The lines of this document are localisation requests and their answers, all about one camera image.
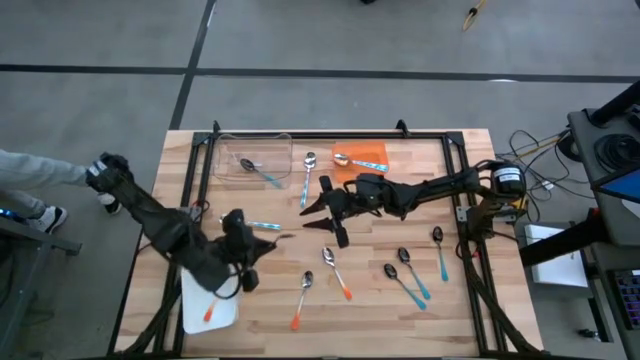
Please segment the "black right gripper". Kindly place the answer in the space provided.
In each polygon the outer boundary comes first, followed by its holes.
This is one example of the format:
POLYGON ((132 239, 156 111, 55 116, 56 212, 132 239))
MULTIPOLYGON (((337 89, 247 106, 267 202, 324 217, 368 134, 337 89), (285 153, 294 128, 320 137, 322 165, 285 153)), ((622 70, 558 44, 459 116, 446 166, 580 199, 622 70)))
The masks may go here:
POLYGON ((336 236, 340 248, 350 244, 349 236, 342 221, 364 213, 376 213, 379 205, 383 177, 375 174, 361 174, 348 181, 343 188, 334 188, 328 176, 319 178, 321 194, 318 199, 303 209, 300 216, 329 209, 329 216, 303 224, 304 228, 327 230, 336 236))

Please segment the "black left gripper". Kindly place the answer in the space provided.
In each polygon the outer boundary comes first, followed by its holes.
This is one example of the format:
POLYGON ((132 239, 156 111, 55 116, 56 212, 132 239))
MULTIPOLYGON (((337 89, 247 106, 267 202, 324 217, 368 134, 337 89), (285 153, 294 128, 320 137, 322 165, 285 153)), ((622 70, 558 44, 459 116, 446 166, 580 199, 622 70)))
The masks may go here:
POLYGON ((224 259, 232 264, 239 276, 244 292, 252 292, 258 285, 256 260, 274 250, 276 242, 253 235, 253 230, 245 224, 244 213, 234 209, 223 219, 224 259))

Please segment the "orange plastic container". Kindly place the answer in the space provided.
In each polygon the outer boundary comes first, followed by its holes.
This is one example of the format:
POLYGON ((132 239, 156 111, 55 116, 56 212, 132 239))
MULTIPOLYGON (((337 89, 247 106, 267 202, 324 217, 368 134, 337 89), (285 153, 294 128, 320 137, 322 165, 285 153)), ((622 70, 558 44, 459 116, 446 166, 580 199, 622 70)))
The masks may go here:
POLYGON ((345 165, 334 161, 334 178, 339 183, 354 180, 359 174, 373 173, 383 175, 389 171, 389 160, 386 145, 382 141, 349 141, 336 143, 332 154, 348 157, 345 165))

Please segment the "white plastic container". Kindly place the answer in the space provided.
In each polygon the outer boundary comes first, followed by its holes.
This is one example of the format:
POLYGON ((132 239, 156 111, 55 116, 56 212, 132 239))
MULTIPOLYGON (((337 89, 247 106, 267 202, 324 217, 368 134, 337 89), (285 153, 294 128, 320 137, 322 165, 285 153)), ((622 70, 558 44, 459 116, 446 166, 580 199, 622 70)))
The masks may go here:
POLYGON ((222 299, 198 284, 193 275, 184 268, 181 269, 181 285, 183 330, 187 334, 194 335, 226 328, 237 320, 240 292, 229 299, 222 299), (218 302, 213 317, 210 322, 205 323, 203 316, 215 297, 218 298, 218 302))

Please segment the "clear plastic container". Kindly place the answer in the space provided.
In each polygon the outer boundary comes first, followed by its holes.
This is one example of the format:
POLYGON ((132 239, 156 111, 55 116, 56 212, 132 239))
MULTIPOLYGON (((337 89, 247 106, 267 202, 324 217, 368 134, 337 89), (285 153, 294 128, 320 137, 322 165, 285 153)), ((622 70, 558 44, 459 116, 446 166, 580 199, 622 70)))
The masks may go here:
POLYGON ((292 171, 292 138, 286 133, 273 136, 222 134, 214 145, 213 175, 223 182, 266 181, 257 173, 244 170, 240 165, 241 158, 251 160, 260 171, 282 182, 292 171))

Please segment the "person's shoe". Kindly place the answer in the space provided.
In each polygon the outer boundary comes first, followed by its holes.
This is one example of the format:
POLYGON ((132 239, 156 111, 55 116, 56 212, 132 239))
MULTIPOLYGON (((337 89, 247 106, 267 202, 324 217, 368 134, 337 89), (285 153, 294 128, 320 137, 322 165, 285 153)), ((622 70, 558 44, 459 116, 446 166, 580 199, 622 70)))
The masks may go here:
POLYGON ((64 208, 48 206, 40 217, 29 218, 26 222, 32 229, 51 234, 66 221, 67 216, 68 212, 64 208))
POLYGON ((115 215, 121 210, 121 203, 111 194, 99 193, 97 195, 101 206, 109 215, 115 215))

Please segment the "grey metal stand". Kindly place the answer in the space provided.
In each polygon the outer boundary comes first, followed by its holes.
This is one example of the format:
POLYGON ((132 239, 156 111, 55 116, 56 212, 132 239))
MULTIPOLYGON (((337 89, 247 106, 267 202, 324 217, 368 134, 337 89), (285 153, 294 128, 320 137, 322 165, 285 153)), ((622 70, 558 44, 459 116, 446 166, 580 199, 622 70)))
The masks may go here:
POLYGON ((8 293, 0 296, 0 360, 6 360, 13 351, 21 322, 35 292, 37 279, 43 272, 50 253, 60 250, 68 256, 77 256, 82 244, 40 232, 6 218, 0 218, 0 239, 32 248, 35 252, 35 258, 23 270, 14 262, 8 293))

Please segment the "person's leg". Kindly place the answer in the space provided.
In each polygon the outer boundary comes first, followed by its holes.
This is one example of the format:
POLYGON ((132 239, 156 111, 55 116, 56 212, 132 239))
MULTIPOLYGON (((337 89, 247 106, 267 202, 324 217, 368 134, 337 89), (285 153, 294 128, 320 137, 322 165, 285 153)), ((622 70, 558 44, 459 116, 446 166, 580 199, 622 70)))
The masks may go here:
POLYGON ((58 185, 87 187, 87 168, 66 161, 0 149, 0 188, 33 190, 58 185))
POLYGON ((0 189, 0 208, 8 209, 23 218, 41 217, 47 205, 23 191, 0 189))

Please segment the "black cart beam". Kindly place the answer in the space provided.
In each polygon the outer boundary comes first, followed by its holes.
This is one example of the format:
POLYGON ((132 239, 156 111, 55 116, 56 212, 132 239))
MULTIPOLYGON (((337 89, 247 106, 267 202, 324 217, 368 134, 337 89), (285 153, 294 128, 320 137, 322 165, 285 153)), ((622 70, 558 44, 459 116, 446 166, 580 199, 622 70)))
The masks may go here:
POLYGON ((599 209, 591 208, 584 221, 521 248, 519 254, 522 265, 531 267, 607 240, 602 214, 599 209))

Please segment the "white flat box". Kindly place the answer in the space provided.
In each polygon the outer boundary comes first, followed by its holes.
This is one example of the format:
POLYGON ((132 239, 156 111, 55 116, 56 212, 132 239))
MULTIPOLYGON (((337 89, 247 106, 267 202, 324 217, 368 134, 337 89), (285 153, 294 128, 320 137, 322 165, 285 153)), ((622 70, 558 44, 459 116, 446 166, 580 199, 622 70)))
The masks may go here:
MULTIPOLYGON (((560 228, 541 225, 525 225, 526 243, 532 245, 540 240, 562 232, 560 228)), ((537 284, 588 288, 582 255, 574 251, 531 267, 533 281, 537 284)))

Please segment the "grey equipment cart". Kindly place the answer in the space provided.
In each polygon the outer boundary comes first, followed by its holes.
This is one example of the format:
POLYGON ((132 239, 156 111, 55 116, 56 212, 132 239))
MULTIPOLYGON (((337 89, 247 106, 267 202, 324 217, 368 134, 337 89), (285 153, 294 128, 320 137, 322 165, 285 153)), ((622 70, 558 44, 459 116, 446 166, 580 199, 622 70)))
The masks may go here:
MULTIPOLYGON (((596 160, 594 145, 609 134, 628 134, 640 142, 640 132, 627 121, 615 119, 606 128, 593 126, 583 111, 568 114, 568 122, 591 183, 607 175, 596 160)), ((611 241, 618 246, 640 246, 640 204, 594 192, 611 241)))

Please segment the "laptop with blue screen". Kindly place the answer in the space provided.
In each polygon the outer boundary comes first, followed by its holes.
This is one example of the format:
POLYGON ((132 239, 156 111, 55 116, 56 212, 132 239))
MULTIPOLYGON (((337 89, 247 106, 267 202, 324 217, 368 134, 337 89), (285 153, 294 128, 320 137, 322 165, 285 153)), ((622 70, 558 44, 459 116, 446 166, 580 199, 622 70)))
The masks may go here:
POLYGON ((591 188, 598 193, 640 204, 640 164, 608 174, 596 180, 591 188))

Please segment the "black slanted pole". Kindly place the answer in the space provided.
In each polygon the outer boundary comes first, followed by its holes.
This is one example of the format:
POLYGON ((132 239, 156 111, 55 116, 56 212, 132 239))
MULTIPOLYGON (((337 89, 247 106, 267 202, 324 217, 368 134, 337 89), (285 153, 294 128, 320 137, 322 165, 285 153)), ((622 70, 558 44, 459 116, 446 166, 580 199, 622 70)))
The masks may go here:
POLYGON ((604 128, 610 120, 636 104, 640 105, 640 80, 630 85, 605 105, 593 111, 588 116, 588 120, 592 125, 604 128))

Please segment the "keyboard with coloured keys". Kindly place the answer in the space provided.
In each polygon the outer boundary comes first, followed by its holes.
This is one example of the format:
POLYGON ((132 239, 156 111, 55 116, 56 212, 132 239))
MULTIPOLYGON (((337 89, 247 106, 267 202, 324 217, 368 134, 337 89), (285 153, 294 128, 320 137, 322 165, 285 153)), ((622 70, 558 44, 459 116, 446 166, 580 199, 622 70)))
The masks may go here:
POLYGON ((640 330, 640 269, 611 273, 619 312, 628 330, 640 330))

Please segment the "black aluminium table frame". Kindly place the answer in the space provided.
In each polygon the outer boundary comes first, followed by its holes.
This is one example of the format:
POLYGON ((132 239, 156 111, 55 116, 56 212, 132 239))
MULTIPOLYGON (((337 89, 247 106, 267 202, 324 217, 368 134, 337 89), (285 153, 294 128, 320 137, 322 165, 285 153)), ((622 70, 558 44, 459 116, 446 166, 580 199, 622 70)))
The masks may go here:
POLYGON ((389 171, 382 176, 417 184, 495 160, 486 131, 310 130, 171 131, 166 135, 153 197, 167 208, 187 213, 213 240, 223 234, 219 217, 241 209, 247 221, 281 225, 281 231, 252 227, 254 234, 277 242, 255 263, 259 283, 244 292, 239 276, 229 278, 216 296, 240 292, 233 325, 189 335, 183 330, 181 267, 154 248, 138 251, 130 273, 121 321, 108 357, 118 360, 361 360, 376 358, 543 360, 539 330, 519 248, 511 236, 490 228, 484 240, 463 234, 467 210, 478 195, 461 194, 424 203, 405 219, 366 213, 342 221, 350 244, 340 248, 327 230, 303 224, 329 216, 327 209, 300 212, 321 192, 319 178, 334 188, 332 147, 349 141, 382 141, 389 171), (293 141, 290 175, 275 188, 267 181, 223 182, 213 175, 215 141, 222 134, 288 134, 293 141), (304 159, 316 154, 304 208, 304 159), (442 251, 449 281, 441 279, 432 231, 444 232, 442 251), (328 247, 352 293, 347 300, 322 249, 328 247), (431 294, 426 300, 397 250, 405 247, 411 265, 431 294), (422 311, 383 266, 392 264, 399 279, 427 306, 422 311), (300 326, 290 328, 301 295, 302 275, 313 285, 302 307, 300 326))

